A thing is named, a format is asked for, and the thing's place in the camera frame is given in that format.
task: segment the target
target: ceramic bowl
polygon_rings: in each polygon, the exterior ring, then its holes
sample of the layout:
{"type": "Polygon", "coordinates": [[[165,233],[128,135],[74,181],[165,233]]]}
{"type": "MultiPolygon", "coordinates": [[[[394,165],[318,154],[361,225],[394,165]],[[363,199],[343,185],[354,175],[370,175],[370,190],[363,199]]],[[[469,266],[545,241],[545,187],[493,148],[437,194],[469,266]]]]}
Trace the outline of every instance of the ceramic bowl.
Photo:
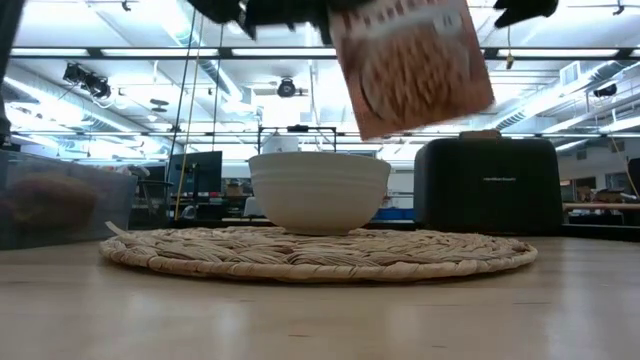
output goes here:
{"type": "Polygon", "coordinates": [[[303,235],[346,235],[376,214],[391,166],[358,155],[290,152],[249,159],[265,216],[303,235]]]}

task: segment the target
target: table surface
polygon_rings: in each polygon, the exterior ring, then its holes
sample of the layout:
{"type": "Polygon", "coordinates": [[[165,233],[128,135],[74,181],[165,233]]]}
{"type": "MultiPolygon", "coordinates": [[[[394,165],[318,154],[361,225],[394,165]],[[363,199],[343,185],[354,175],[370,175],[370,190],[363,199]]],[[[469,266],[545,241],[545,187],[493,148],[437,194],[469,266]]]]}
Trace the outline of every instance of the table surface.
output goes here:
{"type": "Polygon", "coordinates": [[[640,245],[527,241],[519,271],[391,286],[158,275],[96,243],[0,252],[0,359],[637,359],[640,245]]]}

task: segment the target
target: cereal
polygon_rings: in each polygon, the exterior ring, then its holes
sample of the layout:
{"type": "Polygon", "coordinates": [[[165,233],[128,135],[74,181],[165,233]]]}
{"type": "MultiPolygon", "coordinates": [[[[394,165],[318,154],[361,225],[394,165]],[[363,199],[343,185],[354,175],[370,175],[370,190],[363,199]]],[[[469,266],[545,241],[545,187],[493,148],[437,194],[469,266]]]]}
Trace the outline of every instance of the cereal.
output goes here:
{"type": "Polygon", "coordinates": [[[465,0],[377,0],[331,29],[364,140],[493,102],[465,0]]]}

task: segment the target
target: clear plastic container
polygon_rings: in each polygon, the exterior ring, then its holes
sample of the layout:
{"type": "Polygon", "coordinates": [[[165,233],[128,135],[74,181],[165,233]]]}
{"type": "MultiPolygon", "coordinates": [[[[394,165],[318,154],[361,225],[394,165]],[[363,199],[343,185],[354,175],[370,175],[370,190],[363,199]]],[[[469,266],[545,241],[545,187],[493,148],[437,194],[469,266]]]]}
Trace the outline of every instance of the clear plastic container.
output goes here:
{"type": "Polygon", "coordinates": [[[0,151],[0,250],[104,239],[126,229],[136,177],[0,151]]]}

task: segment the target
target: round straw placemat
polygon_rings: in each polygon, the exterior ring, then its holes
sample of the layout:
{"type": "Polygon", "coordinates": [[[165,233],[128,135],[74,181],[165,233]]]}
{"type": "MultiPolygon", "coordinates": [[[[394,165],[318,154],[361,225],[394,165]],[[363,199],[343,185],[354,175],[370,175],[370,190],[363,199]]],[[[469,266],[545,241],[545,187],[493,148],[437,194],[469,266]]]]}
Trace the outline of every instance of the round straw placemat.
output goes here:
{"type": "Polygon", "coordinates": [[[125,232],[100,243],[117,263],[196,277],[286,282],[419,281],[514,269],[538,251],[507,238],[437,231],[300,236],[278,227],[125,232]]]}

